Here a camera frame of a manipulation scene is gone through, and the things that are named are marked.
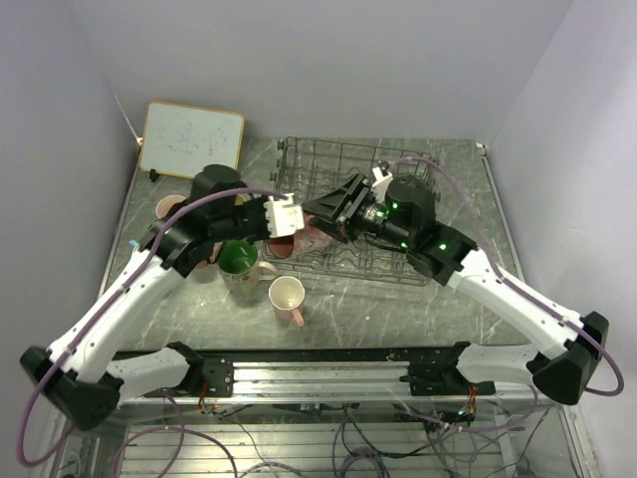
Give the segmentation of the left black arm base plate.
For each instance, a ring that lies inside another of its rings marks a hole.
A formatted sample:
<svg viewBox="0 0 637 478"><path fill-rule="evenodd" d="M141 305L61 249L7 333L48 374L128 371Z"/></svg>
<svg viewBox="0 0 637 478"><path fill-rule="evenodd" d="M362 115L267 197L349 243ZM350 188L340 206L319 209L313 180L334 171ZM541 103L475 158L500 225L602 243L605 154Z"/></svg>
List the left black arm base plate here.
<svg viewBox="0 0 637 478"><path fill-rule="evenodd" d="M193 392L214 398L230 397L234 388L234 364L220 355L201 354L202 362L195 369Z"/></svg>

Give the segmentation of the aluminium frame rail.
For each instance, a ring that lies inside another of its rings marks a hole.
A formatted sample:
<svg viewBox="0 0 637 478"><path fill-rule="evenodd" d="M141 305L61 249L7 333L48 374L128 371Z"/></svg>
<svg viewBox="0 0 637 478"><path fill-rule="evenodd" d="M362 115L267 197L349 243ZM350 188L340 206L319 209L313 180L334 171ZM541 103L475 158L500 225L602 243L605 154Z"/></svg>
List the aluminium frame rail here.
<svg viewBox="0 0 637 478"><path fill-rule="evenodd" d="M198 365L192 366L183 358L144 356L113 360L99 378L114 380L118 403L157 396L164 388L178 396L201 396L212 403L361 402L416 397L411 395L409 384L399 380L407 372L405 361L234 361L233 364L235 382L230 397L196 395L193 388ZM468 380L492 381L495 388L503 383L499 378Z"/></svg>

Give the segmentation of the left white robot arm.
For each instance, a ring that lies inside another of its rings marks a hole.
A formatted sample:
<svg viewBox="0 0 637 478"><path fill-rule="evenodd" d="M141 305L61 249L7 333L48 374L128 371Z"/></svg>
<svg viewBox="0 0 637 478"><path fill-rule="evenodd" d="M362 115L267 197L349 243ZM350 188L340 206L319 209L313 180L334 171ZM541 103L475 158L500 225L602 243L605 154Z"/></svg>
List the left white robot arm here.
<svg viewBox="0 0 637 478"><path fill-rule="evenodd" d="M20 364L35 393L81 431L102 425L130 398L163 388L195 393L205 379L205 360L183 343L132 359L115 355L144 310L177 288L216 245L274 237L275 209L288 201L281 193L248 186L229 166L206 166L194 177L189 196L149 226L85 315L49 346L25 350Z"/></svg>

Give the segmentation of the large cream floral mug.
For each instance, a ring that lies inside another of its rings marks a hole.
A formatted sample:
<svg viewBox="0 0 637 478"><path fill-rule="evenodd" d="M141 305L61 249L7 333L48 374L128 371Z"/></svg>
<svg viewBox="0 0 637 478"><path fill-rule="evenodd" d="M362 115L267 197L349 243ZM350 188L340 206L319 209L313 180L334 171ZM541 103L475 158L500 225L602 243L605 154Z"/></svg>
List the large cream floral mug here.
<svg viewBox="0 0 637 478"><path fill-rule="evenodd" d="M261 282L279 276L278 269L262 261L258 249L246 240L226 242L217 256L217 265L225 286L235 295L252 294Z"/></svg>

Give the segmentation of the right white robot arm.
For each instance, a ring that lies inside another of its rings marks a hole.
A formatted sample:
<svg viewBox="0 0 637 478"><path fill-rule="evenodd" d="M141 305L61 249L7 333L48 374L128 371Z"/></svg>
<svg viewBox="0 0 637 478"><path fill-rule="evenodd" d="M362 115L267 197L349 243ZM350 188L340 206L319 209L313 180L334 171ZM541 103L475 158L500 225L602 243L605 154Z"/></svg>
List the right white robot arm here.
<svg viewBox="0 0 637 478"><path fill-rule="evenodd" d="M562 307L501 269L458 229L439 222L435 195L413 175L369 182L352 177L339 189L304 202L313 227L348 243L367 235L400 251L421 276L480 302L514 326L526 346L462 344L438 371L448 392L500 381L535 386L552 400L579 402L597 369L609 323Z"/></svg>

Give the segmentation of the pale pink mug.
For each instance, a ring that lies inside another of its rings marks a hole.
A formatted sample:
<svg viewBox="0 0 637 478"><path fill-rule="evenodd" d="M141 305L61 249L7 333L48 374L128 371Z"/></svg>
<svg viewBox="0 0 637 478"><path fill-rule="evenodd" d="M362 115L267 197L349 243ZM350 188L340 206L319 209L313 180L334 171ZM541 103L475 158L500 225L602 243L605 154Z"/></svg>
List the pale pink mug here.
<svg viewBox="0 0 637 478"><path fill-rule="evenodd" d="M157 219L168 218L177 211L187 200L185 196L172 194L162 198L155 206Z"/></svg>

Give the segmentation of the pink hexagonal mug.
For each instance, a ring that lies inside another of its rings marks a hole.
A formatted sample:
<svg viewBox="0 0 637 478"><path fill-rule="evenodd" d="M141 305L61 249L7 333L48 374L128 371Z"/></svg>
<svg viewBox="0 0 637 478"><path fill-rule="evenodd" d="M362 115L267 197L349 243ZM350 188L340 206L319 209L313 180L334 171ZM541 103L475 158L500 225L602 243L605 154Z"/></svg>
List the pink hexagonal mug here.
<svg viewBox="0 0 637 478"><path fill-rule="evenodd" d="M305 325L303 312L305 308L306 289L302 282L292 276L277 278L270 286L268 297L275 316L302 328Z"/></svg>

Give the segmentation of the pink patterned mug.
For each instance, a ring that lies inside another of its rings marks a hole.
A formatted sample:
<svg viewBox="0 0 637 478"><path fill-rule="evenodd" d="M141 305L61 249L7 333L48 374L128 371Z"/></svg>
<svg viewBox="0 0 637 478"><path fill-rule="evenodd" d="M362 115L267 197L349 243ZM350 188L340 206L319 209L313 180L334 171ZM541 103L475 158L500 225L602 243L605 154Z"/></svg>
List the pink patterned mug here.
<svg viewBox="0 0 637 478"><path fill-rule="evenodd" d="M269 251L278 259L288 259L328 247L333 239L311 225L312 215L304 214L305 227L294 235L273 238Z"/></svg>

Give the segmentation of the white whiteboard with wooden frame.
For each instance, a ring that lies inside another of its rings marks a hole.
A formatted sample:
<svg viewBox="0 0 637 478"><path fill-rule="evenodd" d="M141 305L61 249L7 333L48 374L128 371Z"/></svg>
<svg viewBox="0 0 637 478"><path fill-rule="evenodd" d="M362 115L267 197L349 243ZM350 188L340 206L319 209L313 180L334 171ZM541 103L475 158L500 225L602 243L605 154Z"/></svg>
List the white whiteboard with wooden frame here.
<svg viewBox="0 0 637 478"><path fill-rule="evenodd" d="M244 126L239 113L153 101L146 110L138 167L188 179L210 164L236 168Z"/></svg>

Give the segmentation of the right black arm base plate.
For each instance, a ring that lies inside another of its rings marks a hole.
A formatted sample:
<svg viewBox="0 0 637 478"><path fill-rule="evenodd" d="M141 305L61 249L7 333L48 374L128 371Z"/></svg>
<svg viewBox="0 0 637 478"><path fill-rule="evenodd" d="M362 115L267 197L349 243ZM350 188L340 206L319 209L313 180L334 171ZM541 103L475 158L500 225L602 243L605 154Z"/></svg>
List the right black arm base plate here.
<svg viewBox="0 0 637 478"><path fill-rule="evenodd" d="M472 386L477 395L493 395L492 381L467 380L458 370L459 357L470 345L457 342L447 347L398 349L395 361L406 361L407 372L399 380L409 384L412 396L468 395Z"/></svg>

